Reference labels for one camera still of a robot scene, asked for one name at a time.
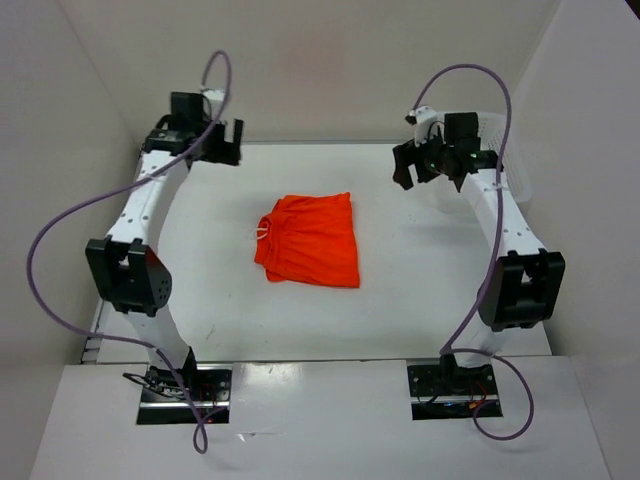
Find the orange mesh shorts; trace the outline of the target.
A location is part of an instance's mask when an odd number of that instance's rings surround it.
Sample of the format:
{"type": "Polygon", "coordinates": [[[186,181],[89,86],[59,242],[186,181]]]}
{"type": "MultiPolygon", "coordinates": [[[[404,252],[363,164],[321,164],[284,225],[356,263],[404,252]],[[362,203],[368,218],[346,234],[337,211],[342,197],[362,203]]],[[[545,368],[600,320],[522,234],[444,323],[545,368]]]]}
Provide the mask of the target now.
{"type": "Polygon", "coordinates": [[[256,227],[254,262],[270,282],[359,288],[351,194],[280,198],[256,227]]]}

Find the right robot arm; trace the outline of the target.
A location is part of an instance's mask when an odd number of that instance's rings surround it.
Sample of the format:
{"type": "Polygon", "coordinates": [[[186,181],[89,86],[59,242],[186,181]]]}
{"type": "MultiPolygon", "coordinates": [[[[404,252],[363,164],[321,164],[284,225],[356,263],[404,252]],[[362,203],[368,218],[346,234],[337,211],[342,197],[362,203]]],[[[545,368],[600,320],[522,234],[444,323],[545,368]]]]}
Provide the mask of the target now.
{"type": "Polygon", "coordinates": [[[566,263],[547,249],[521,213],[504,171],[504,145],[485,149],[475,112],[438,114],[417,107],[406,116],[414,137],[393,149],[392,179],[409,190],[443,179],[471,207],[487,239],[488,271],[464,322],[478,327],[470,346],[459,331],[439,360],[440,385],[460,393],[472,384],[511,329],[531,329],[552,316],[566,263]]]}

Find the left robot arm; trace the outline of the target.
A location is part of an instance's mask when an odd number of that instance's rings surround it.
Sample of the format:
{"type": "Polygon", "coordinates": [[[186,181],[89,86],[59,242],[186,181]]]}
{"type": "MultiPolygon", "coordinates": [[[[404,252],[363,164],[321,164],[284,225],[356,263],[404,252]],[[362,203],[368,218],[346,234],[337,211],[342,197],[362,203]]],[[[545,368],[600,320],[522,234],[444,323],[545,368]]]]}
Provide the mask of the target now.
{"type": "Polygon", "coordinates": [[[149,372],[144,382],[185,400],[200,385],[193,349],[183,340],[168,303],[173,279],[158,255],[160,233],[191,166],[198,161],[236,166],[244,123],[235,120],[225,138],[220,116],[225,90],[174,92],[170,112],[147,135],[140,169],[120,217],[102,239],[90,240],[85,255],[100,297],[144,344],[149,372]]]}

